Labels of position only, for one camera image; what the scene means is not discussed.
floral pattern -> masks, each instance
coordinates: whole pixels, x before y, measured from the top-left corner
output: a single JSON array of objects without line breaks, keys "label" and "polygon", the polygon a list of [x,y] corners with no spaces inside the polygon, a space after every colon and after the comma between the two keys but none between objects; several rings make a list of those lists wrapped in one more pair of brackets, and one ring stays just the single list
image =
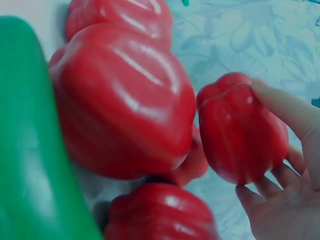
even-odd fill
[{"label": "floral pattern", "polygon": [[[189,9],[184,9],[178,0],[168,2],[175,19],[172,51],[195,92],[227,72],[239,71],[262,77],[309,103],[319,98],[320,4],[191,0]],[[292,131],[289,138],[301,147]],[[270,173],[267,176],[275,181]],[[254,239],[234,185],[209,170],[186,188],[211,206],[223,240]]]}]

palm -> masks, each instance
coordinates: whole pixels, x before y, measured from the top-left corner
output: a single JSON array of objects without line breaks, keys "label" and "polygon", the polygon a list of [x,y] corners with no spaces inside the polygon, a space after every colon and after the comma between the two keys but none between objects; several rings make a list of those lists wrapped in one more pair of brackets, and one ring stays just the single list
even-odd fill
[{"label": "palm", "polygon": [[289,159],[302,176],[284,164],[272,171],[283,190],[266,177],[255,183],[261,196],[237,187],[257,240],[313,240],[320,236],[320,192],[314,191],[302,158]]},{"label": "palm", "polygon": [[308,173],[303,178],[253,210],[251,228],[258,240],[303,240],[320,236],[320,192],[313,191]]}]

hand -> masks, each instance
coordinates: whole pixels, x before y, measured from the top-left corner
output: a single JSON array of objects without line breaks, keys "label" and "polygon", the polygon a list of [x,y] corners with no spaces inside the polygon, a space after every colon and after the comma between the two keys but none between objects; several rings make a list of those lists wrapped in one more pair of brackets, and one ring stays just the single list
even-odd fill
[{"label": "hand", "polygon": [[320,109],[260,80],[252,90],[262,104],[282,119],[302,143],[302,152],[289,147],[287,160],[271,172],[283,189],[264,177],[236,193],[257,240],[320,239]]}]

table surface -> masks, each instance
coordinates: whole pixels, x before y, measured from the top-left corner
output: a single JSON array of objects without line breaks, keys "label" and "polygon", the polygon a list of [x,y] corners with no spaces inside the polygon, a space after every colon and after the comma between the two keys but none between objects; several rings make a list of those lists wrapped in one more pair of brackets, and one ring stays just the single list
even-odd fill
[{"label": "table surface", "polygon": [[[187,70],[195,92],[227,72],[262,77],[311,103],[320,96],[320,4],[302,0],[167,0],[174,16],[173,53]],[[17,15],[35,29],[47,59],[65,42],[69,0],[10,0],[0,15]],[[289,131],[290,143],[301,147]],[[105,202],[129,193],[141,180],[118,181],[74,166],[85,201],[103,224]],[[276,181],[270,173],[266,174]],[[223,240],[251,240],[250,223],[235,186],[212,170],[187,190],[211,207]]]}]

bell pepper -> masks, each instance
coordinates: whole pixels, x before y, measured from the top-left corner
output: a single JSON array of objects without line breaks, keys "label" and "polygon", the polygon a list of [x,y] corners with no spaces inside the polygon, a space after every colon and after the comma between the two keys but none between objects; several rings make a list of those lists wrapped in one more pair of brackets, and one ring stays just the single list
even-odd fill
[{"label": "bell pepper", "polygon": [[209,206],[167,183],[147,183],[112,201],[107,240],[220,240]]},{"label": "bell pepper", "polygon": [[96,24],[49,65],[64,140],[76,162],[125,180],[168,173],[184,161],[196,98],[179,60],[161,44]]},{"label": "bell pepper", "polygon": [[202,177],[209,164],[202,147],[199,128],[192,126],[192,144],[183,163],[175,170],[163,174],[162,178],[179,187],[188,185],[192,180]]},{"label": "bell pepper", "polygon": [[0,239],[102,240],[73,176],[40,44],[0,17]]},{"label": "bell pepper", "polygon": [[199,127],[209,165],[244,185],[278,167],[288,153],[288,130],[251,90],[249,76],[232,72],[197,95]]},{"label": "bell pepper", "polygon": [[145,34],[171,48],[173,17],[166,0],[71,1],[66,21],[69,40],[80,30],[101,23]]}]

